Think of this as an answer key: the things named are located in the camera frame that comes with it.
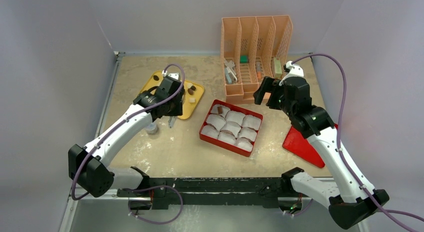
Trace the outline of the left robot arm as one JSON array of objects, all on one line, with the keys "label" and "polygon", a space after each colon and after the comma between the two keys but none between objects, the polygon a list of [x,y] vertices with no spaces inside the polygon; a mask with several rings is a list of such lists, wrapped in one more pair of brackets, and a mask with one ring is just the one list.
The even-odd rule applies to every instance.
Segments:
[{"label": "left robot arm", "polygon": [[80,185],[97,198],[114,184],[116,173],[108,170],[118,152],[142,129],[163,116],[183,113],[184,82],[165,76],[158,86],[141,92],[127,111],[101,135],[85,146],[73,145],[68,151],[68,174],[72,179],[71,198]]}]

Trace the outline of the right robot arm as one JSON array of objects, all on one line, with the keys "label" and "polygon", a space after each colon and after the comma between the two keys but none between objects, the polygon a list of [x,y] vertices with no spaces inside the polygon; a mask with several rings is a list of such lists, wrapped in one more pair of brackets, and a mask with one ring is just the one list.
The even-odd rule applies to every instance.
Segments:
[{"label": "right robot arm", "polygon": [[266,106],[281,110],[291,125],[318,152],[334,184],[312,178],[300,168],[291,169],[281,176],[281,190],[292,196],[304,194],[326,207],[334,222],[349,229],[373,215],[390,199],[384,189],[376,189],[353,162],[344,145],[338,141],[335,123],[322,107],[312,104],[310,86],[303,77],[279,80],[264,77],[254,93],[254,102],[260,105],[266,93]]}]

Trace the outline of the metal tongs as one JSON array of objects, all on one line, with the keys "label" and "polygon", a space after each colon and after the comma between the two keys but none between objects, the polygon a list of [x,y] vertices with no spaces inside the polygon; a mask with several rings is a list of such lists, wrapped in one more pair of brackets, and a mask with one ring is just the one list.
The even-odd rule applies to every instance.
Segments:
[{"label": "metal tongs", "polygon": [[177,119],[176,116],[169,117],[169,120],[168,120],[168,127],[169,128],[172,128],[174,126],[176,119]]}]

